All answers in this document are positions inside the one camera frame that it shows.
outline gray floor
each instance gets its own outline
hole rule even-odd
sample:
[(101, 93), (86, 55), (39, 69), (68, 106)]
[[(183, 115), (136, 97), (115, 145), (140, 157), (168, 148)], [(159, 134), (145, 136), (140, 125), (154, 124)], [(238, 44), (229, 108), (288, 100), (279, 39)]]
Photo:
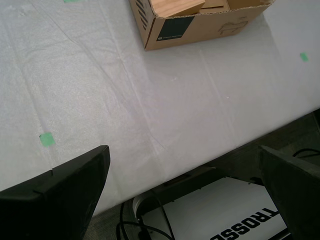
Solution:
[[(308, 114), (280, 129), (237, 148), (207, 165), (223, 169), (230, 176), (252, 182), (252, 176), (259, 177), (257, 164), (258, 146), (264, 145), (292, 155), (303, 148), (320, 150), (320, 132), (315, 114)], [(320, 157), (308, 158), (308, 161), (319, 164)], [(119, 222), (120, 206), (115, 206), (92, 218), (85, 240), (116, 240), (116, 225)], [(129, 205), (124, 209), (123, 219), (132, 221)], [(139, 229), (126, 226), (130, 240), (138, 240)]]

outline white foam sheet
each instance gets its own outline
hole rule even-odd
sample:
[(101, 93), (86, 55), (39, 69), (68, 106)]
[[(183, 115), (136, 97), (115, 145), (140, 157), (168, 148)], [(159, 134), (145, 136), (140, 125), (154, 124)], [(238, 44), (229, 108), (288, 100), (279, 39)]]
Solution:
[(145, 52), (127, 0), (2, 0), (0, 190), (109, 145), (97, 214), (319, 108), (319, 10)]

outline wooden piece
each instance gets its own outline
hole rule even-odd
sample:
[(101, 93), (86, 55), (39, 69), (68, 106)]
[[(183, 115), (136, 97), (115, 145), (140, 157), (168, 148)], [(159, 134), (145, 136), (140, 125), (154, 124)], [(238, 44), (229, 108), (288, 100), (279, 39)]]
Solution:
[(205, 0), (205, 4), (199, 10), (200, 14), (212, 14), (230, 10), (227, 0)]
[(168, 18), (196, 14), (205, 0), (151, 0), (158, 17)]

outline white table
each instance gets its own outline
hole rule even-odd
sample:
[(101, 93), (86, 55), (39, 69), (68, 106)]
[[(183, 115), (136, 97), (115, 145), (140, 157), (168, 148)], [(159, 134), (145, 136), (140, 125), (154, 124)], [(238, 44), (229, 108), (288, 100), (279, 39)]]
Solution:
[(99, 213), (319, 108), (319, 12), (145, 52), (127, 0), (1, 1), (0, 190), (109, 145)]

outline cardboard box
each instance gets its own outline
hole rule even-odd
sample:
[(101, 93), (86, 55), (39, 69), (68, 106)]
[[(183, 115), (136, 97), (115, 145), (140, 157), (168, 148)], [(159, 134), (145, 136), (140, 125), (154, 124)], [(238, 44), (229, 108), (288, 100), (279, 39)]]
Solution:
[(149, 0), (129, 1), (147, 51), (238, 34), (274, 2), (227, 0), (228, 11), (164, 18)]

